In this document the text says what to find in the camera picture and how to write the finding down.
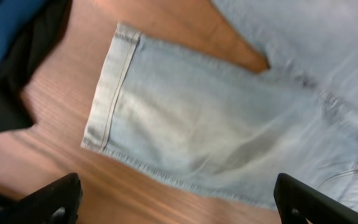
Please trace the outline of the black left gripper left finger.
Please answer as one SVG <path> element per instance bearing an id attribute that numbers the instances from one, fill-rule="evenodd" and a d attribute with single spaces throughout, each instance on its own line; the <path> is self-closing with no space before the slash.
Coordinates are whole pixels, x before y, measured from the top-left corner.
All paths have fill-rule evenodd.
<path id="1" fill-rule="evenodd" d="M 76 173 L 67 174 L 20 200 L 0 194 L 0 224 L 75 224 L 82 196 Z"/>

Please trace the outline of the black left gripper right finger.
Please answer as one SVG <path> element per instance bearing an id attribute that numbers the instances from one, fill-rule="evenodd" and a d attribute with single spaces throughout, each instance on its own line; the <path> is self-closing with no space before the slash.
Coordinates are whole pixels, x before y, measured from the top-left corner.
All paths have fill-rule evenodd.
<path id="1" fill-rule="evenodd" d="M 358 224 L 358 213 L 280 173 L 273 193 L 282 224 Z"/>

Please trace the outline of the light blue denim shorts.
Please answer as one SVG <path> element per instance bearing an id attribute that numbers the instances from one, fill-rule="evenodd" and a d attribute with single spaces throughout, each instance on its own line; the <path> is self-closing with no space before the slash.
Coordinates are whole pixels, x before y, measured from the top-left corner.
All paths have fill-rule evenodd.
<path id="1" fill-rule="evenodd" d="M 120 23 L 81 145 L 190 192 L 274 208 L 286 173 L 358 211 L 358 1 L 215 1 L 257 75 Z"/>

